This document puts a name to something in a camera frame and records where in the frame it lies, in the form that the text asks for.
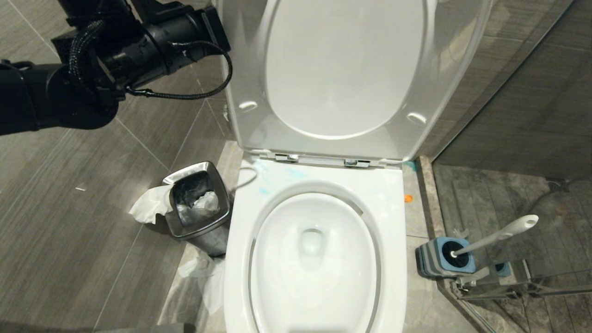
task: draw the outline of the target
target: toilet brush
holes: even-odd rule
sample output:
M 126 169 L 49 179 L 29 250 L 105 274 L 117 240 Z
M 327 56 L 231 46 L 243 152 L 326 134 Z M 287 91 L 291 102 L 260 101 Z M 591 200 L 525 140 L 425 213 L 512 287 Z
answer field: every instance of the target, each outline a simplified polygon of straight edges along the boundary
M 526 215 L 511 222 L 473 244 L 464 238 L 436 237 L 416 249 L 417 265 L 424 276 L 458 277 L 476 272 L 472 251 L 486 245 L 518 235 L 534 227 L 537 215 Z

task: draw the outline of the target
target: toilet bowl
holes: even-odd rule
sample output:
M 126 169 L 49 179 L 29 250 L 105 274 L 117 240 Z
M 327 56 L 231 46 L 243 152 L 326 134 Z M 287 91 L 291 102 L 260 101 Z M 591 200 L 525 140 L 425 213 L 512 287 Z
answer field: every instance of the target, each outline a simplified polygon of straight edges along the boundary
M 403 175 L 475 52 L 489 0 L 218 0 L 245 150 L 229 333 L 401 332 Z

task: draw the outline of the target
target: toilet brush holder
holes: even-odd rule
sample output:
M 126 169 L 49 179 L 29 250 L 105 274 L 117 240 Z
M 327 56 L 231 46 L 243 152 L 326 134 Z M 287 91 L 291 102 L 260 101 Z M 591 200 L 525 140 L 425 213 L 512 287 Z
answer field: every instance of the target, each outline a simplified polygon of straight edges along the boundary
M 472 274 L 476 272 L 472 252 L 453 257 L 451 253 L 469 246 L 466 239 L 437 237 L 417 248 L 419 270 L 426 276 L 448 276 Z

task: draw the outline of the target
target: shower floor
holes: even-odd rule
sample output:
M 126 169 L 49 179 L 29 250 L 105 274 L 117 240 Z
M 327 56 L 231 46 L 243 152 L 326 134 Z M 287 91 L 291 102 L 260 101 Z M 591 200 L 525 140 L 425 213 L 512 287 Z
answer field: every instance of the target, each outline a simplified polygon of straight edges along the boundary
M 532 230 L 476 251 L 478 266 L 524 258 L 532 276 L 546 286 L 592 280 L 591 181 L 574 183 L 565 195 L 538 200 L 549 192 L 543 177 L 447 165 L 434 165 L 433 170 L 448 236 L 468 230 L 467 238 L 474 242 L 517 217 L 540 217 Z M 470 303 L 497 332 L 592 331 L 591 294 Z

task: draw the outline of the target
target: toilet lid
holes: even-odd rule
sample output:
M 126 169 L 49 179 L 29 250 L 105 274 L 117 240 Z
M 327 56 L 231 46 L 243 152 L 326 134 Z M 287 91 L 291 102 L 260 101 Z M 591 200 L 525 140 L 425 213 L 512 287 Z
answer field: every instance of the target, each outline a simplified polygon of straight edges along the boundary
M 271 211 L 250 268 L 261 333 L 365 332 L 377 289 L 374 244 L 360 215 L 327 194 L 306 193 Z
M 478 45 L 488 1 L 222 1 L 244 149 L 413 157 Z

